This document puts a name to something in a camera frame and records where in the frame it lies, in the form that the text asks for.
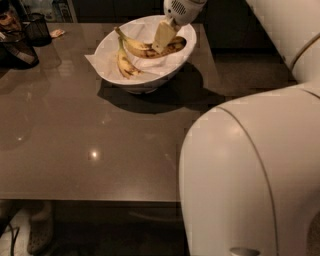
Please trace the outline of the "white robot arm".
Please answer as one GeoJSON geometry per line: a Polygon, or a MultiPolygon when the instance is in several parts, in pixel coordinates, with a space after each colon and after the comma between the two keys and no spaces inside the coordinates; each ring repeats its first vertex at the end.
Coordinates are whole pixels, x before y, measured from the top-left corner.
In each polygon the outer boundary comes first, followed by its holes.
{"type": "Polygon", "coordinates": [[[203,114],[179,162],[191,256],[307,256],[320,210],[320,0],[246,0],[296,79],[203,114]]]}

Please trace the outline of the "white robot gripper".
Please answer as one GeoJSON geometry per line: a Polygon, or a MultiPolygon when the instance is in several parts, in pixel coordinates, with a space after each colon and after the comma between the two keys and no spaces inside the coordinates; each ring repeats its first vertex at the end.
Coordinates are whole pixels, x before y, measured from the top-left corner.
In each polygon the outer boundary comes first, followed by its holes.
{"type": "Polygon", "coordinates": [[[192,23],[202,11],[207,0],[164,0],[165,19],[158,24],[152,48],[162,53],[180,30],[179,26],[192,23]]]}

